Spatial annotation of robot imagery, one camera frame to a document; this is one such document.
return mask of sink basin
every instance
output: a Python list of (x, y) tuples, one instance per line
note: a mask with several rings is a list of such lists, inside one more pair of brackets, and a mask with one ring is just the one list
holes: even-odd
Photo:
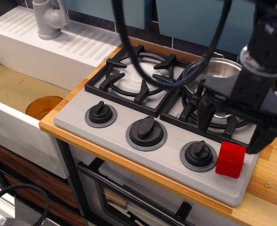
[(25, 114), (43, 96), (64, 98), (121, 43), (119, 35), (70, 21), (53, 40), (38, 37), (33, 10), (0, 17), (0, 145), (67, 178), (56, 139)]
[(120, 44), (117, 33), (75, 21), (59, 37), (42, 40), (33, 10), (20, 6), (0, 17), (0, 64), (67, 90)]

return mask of red cube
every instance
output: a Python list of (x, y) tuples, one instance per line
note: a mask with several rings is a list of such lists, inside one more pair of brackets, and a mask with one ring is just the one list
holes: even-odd
[(215, 172), (232, 178), (240, 176), (246, 147), (222, 142)]

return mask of burner grate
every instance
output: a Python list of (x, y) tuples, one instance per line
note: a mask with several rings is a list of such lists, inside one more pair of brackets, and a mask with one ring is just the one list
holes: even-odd
[(219, 143), (226, 141), (226, 142), (231, 142), (238, 145), (243, 145), (245, 147), (249, 146), (248, 142), (235, 139), (233, 138), (232, 135), (235, 129), (244, 129), (244, 127), (249, 128), (252, 125), (246, 121), (238, 122), (235, 116), (227, 118), (228, 122), (226, 125), (213, 124), (211, 129), (208, 129), (206, 133), (202, 133), (198, 129), (197, 118), (192, 116), (194, 111), (197, 110), (197, 108), (194, 105), (192, 105), (191, 103), (187, 103), (185, 107), (183, 107), (183, 105), (181, 104), (182, 105), (181, 111), (175, 113), (175, 111), (173, 110), (173, 106), (180, 99), (182, 103), (183, 92), (185, 92), (185, 90), (184, 88), (181, 88), (181, 89), (178, 89), (173, 94), (169, 103), (166, 105), (166, 107), (160, 114), (161, 120), (171, 123), (185, 130), (191, 131), (193, 133), (199, 134), (203, 137), (209, 138)]
[[(154, 70), (164, 69), (168, 72), (168, 75), (153, 74), (152, 77), (158, 81), (175, 81), (174, 68), (177, 66), (182, 68), (183, 71), (188, 65), (186, 62), (177, 60), (176, 55), (173, 54), (170, 56), (159, 55), (145, 50), (141, 45), (133, 48), (142, 62), (146, 61), (146, 59), (151, 59), (154, 64)], [(147, 82), (142, 78), (139, 92), (121, 89), (117, 86), (118, 82), (127, 76), (129, 77), (127, 73), (119, 71), (119, 69), (127, 68), (127, 65), (122, 62), (125, 59), (129, 59), (129, 56), (124, 49), (112, 59), (108, 59), (106, 66), (85, 84), (85, 91), (150, 116), (158, 117), (171, 95), (175, 92), (175, 89), (155, 88), (150, 90)], [(156, 104), (153, 106), (148, 105), (149, 99), (156, 100)]]

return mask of butcher block counter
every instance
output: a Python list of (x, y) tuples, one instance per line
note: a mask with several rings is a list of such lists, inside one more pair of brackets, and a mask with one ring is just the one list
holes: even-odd
[[(179, 59), (189, 62), (200, 59), (200, 57), (195, 55), (141, 40), (131, 39), (131, 41), (134, 46), (142, 44), (147, 50), (165, 55), (176, 54)], [(112, 58), (121, 48), (121, 46), (118, 47), (109, 57)], [(105, 63), (106, 61), (102, 62), (59, 105), (40, 121), (39, 126), (43, 131), (240, 225), (277, 226), (277, 139), (260, 153), (242, 203), (239, 206), (231, 207), (133, 160), (55, 126), (53, 120), (56, 114), (84, 88), (89, 79)]]

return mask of stove knob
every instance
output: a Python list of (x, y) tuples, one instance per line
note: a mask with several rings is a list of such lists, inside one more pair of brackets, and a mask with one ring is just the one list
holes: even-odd
[(189, 145), (184, 156), (191, 165), (196, 167), (206, 167), (213, 160), (212, 151), (204, 140)]
[(100, 101), (97, 105), (93, 106), (89, 112), (89, 119), (96, 124), (104, 124), (108, 122), (113, 116), (110, 107)]
[(132, 142), (138, 146), (151, 147), (162, 140), (164, 132), (154, 117), (147, 116), (132, 125), (129, 135)]

